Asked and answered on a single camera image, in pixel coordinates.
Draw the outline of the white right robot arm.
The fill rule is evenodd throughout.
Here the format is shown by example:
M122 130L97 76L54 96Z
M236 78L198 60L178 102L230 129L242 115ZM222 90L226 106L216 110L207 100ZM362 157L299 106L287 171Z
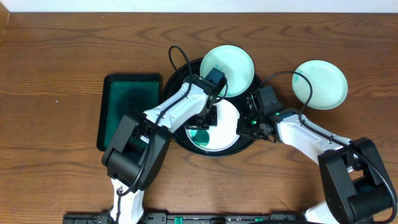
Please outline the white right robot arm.
M238 119L238 135L284 143L318 164L325 201L305 211L307 222L371 222L374 215L387 209L392 214L386 223L395 219L396 191L370 139L337 136L302 112L284 109L271 86L252 91L246 104L250 113Z

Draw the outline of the white plate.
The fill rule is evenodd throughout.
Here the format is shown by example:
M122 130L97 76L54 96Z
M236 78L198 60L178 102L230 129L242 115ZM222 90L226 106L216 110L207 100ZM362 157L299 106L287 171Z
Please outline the white plate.
M217 125L207 130L210 134L210 141L207 146L198 146L190 138L189 131L185 129L188 139L199 149L208 152L219 152L231 147L238 139L236 128L240 117L237 108L227 100L215 104L217 112Z

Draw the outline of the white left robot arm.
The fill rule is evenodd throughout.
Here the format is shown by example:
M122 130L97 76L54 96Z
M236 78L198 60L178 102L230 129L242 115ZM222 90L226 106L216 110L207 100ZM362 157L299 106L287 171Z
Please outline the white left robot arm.
M114 187L112 223L140 221L144 191L157 177L173 133L188 121L197 129L216 125L208 117L226 84L225 74L216 68L205 77L191 73L159 106L143 113L131 109L122 117L102 158Z

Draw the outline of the green scrubbing sponge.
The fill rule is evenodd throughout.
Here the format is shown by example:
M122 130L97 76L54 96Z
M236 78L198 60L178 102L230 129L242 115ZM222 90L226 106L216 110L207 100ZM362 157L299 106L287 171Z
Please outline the green scrubbing sponge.
M207 146L210 141L210 134L207 130L191 129L189 131L192 142L198 146Z

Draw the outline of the mint green plate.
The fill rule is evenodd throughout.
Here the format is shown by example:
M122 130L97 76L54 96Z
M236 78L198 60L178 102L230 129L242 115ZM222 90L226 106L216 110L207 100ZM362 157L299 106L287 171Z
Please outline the mint green plate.
M312 97L308 107L318 110L336 108L345 101L348 82L343 72L330 62L310 60L295 71L307 78L312 86Z

